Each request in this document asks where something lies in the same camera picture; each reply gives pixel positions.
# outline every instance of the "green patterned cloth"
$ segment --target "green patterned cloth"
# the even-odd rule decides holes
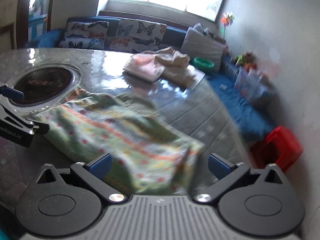
[[[150,101],[77,87],[35,117],[45,137],[74,162],[112,156],[103,181],[125,194],[185,194],[203,144],[164,123]]]

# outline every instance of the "white wall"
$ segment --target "white wall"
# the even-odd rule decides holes
[[[18,0],[0,0],[0,27],[14,23],[14,44],[16,41],[16,17]]]
[[[53,0],[51,29],[65,28],[69,17],[96,16],[99,0]]]
[[[305,148],[287,176],[306,207],[305,239],[320,238],[320,0],[226,0],[234,55],[252,49],[279,99],[269,112]]]
[[[208,27],[212,30],[216,30],[216,25],[212,21],[191,13],[171,10],[156,5],[121,0],[109,0],[106,4],[105,10],[147,15],[192,27],[196,23],[202,23],[203,27]]]

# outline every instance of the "beige cloth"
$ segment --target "beige cloth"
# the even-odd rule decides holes
[[[187,54],[182,54],[173,47],[168,47],[157,51],[146,50],[140,54],[154,54],[155,59],[165,67],[187,68],[190,61],[190,57]]]
[[[187,54],[168,47],[158,51],[147,50],[135,54],[123,69],[150,82],[162,76],[179,86],[188,87],[196,77],[194,71],[187,69],[189,60],[190,57]]]

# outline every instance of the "table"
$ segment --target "table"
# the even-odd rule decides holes
[[[190,189],[193,195],[212,185],[216,178],[207,160],[217,153],[230,162],[250,163],[242,138],[227,110],[203,79],[194,90],[182,90],[167,80],[147,83],[123,75],[131,54],[88,49],[21,49],[0,54],[0,77],[8,85],[22,72],[42,63],[76,65],[81,86],[89,92],[117,95],[135,92],[155,102],[163,119],[177,130],[205,143]],[[44,163],[68,168],[71,161],[43,136],[35,136],[30,148],[0,138],[0,204],[13,211],[30,180]]]

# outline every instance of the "butterfly cushion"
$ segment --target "butterfly cushion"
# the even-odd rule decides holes
[[[95,38],[65,38],[60,41],[59,48],[104,49],[104,41]]]
[[[60,48],[104,49],[109,22],[68,22]]]
[[[165,24],[121,19],[110,49],[130,53],[157,51],[166,30]]]

